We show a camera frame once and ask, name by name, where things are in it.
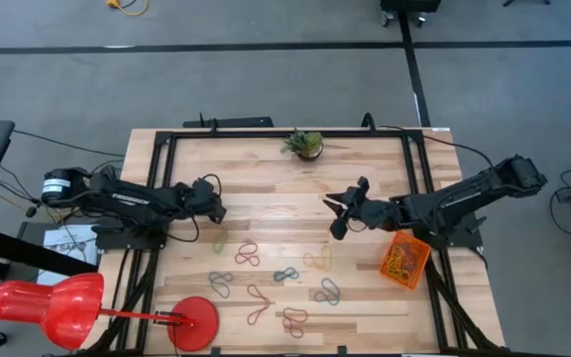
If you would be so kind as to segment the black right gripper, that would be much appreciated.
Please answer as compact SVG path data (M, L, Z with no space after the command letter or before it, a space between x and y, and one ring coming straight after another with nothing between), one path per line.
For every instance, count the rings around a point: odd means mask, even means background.
M337 217L343 217L347 207L347 216L364 223L370 229L395 231L400 229L400 207L392 201L370 199L367 192L370 188L365 177L359 177L355 186L349 186L345 192L327 193L323 199Z

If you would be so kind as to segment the light green rubber band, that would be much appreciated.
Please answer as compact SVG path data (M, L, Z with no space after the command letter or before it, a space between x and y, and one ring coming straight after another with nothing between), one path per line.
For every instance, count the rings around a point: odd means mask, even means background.
M213 242L213 246L212 246L213 252L217 255L221 254L225 245L228 242L228 239L229 239L229 234L227 231L219 232L218 235L216 236L214 242Z

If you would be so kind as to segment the large yellow rubber band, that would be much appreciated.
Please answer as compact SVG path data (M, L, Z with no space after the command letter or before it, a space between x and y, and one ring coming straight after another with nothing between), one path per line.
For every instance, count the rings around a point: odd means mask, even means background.
M386 262L386 271L394 279L408 284L415 270L416 259L408 246L396 245Z

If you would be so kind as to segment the orange plastic mesh bin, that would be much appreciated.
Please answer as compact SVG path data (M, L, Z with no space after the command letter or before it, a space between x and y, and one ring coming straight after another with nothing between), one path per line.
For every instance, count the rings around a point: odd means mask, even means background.
M411 279L409 281L408 284L405 283L401 283L399 280L396 280L394 278L392 278L386 271L386 262L391 254L392 251L392 247L395 245L409 245L412 247L412 250L415 254L415 257L417 258L417 266L414 270L414 272L411 275ZM393 239L391 240L391 244L388 248L388 250L386 251L384 257L383 257L383 261L382 264L380 266L379 272L380 274L400 285L401 287L404 287L410 291L414 291L421 279L421 276L423 274L423 271L425 269L426 263L428 261L428 259L430 258L431 255L431 247L424 243L423 241L415 238L413 235L406 233L405 231L397 231L393 237Z

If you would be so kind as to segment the potted succulent plant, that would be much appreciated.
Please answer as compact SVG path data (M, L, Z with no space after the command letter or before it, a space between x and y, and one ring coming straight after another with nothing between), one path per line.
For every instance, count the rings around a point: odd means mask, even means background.
M297 129L285 138L281 152L293 153L305 162L315 161L323 151L323 136L320 132L299 131Z

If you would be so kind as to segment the black box with antennas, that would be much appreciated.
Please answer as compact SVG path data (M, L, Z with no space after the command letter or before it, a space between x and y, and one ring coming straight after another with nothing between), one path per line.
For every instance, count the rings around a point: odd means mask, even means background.
M185 121L182 123L183 128L262 128L274 127L274 122L270 116L258 117L238 117L238 118L210 118L205 119L199 115L198 120Z

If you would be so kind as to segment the white paper sheet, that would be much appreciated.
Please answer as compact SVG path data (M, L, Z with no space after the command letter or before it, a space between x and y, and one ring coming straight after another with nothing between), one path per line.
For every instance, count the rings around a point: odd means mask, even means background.
M96 239L97 234L92 231L91 225L69 225L46 231L43 246L96 266Z

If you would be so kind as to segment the red desk lamp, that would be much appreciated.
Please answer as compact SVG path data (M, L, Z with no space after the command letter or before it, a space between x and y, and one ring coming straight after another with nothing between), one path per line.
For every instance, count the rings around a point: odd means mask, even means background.
M55 285L23 281L0 284L0 320L38 325L55 345L80 347L100 315L136 318L164 325L173 347L194 352L209 346L220 325L215 305L204 297L187 297L170 311L122 311L102 306L104 278L85 273Z

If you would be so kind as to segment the black rolling stand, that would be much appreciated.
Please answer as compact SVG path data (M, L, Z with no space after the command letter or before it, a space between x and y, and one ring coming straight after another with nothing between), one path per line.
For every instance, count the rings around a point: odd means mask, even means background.
M0 233L0 258L69 277L98 271L96 265L3 233ZM5 280L9 271L9 264L0 263L0 280Z

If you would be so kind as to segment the black cart with casters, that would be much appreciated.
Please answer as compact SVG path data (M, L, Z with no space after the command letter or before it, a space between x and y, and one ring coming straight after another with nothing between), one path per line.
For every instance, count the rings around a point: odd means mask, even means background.
M380 0L381 25L386 27L398 12L413 13L415 25L421 28L428 13L438 10L442 0Z

